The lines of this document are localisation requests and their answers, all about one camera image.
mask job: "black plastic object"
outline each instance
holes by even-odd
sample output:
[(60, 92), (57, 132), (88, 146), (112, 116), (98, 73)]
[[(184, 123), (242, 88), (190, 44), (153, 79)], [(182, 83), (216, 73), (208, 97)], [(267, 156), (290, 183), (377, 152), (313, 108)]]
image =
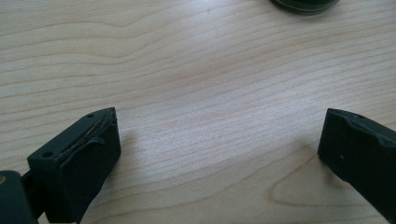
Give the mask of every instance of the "black plastic object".
[(272, 0), (272, 2), (295, 13), (316, 15), (334, 5), (338, 0)]
[(396, 132), (361, 115), (329, 109), (318, 154), (389, 223), (396, 223)]
[[(49, 222), (79, 223), (119, 157), (115, 108), (84, 116), (28, 157), (31, 170), (21, 180), (30, 209), (18, 200), (14, 201), (17, 210), (33, 218), (45, 212)], [(23, 192), (12, 186), (19, 185), (2, 189), (0, 201), (8, 191), (12, 197), (22, 197)], [(0, 205), (1, 211), (7, 206)]]
[(0, 171), (0, 223), (36, 224), (21, 176), (15, 171)]

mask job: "wood grain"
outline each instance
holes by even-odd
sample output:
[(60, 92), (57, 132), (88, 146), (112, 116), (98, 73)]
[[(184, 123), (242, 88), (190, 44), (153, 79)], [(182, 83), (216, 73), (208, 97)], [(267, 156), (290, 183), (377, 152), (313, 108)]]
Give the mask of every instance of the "wood grain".
[(115, 106), (82, 223), (386, 223), (317, 147), (328, 107), (396, 129), (395, 66), (393, 0), (0, 0), (0, 170)]

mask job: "black plastic part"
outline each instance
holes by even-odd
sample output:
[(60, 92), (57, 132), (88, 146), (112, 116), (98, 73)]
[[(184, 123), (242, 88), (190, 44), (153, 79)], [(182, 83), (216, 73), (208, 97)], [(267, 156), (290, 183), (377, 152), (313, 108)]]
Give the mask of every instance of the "black plastic part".
[(44, 186), (33, 178), (30, 171), (22, 177), (22, 182), (33, 217), (39, 218), (45, 211), (47, 201)]
[(271, 0), (271, 1), (274, 4), (276, 4), (278, 7), (303, 15), (317, 15), (338, 2), (338, 0)]
[(329, 109), (318, 154), (389, 223), (396, 223), (396, 132), (361, 115)]
[(21, 176), (14, 171), (0, 172), (0, 223), (36, 224)]
[(93, 112), (28, 157), (49, 222), (80, 222), (120, 157), (115, 108)]

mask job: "small hole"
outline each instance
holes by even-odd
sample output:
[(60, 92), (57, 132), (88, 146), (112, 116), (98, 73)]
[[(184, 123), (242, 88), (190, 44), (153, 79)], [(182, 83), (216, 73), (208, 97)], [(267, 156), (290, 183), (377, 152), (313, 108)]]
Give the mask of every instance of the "small hole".
[(4, 182), (6, 182), (6, 177), (3, 175), (0, 175), (0, 185), (2, 185)]
[(52, 152), (46, 152), (46, 153), (43, 154), (43, 157), (44, 158), (48, 158), (48, 157), (51, 157), (52, 155), (53, 155)]

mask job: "light wood surface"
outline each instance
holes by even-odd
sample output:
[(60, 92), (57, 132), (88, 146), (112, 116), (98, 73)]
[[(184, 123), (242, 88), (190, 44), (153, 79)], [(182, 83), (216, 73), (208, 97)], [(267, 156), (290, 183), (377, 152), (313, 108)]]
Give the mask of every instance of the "light wood surface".
[(0, 170), (115, 106), (83, 224), (387, 223), (317, 148), (328, 107), (396, 129), (395, 67), (394, 0), (1, 0)]

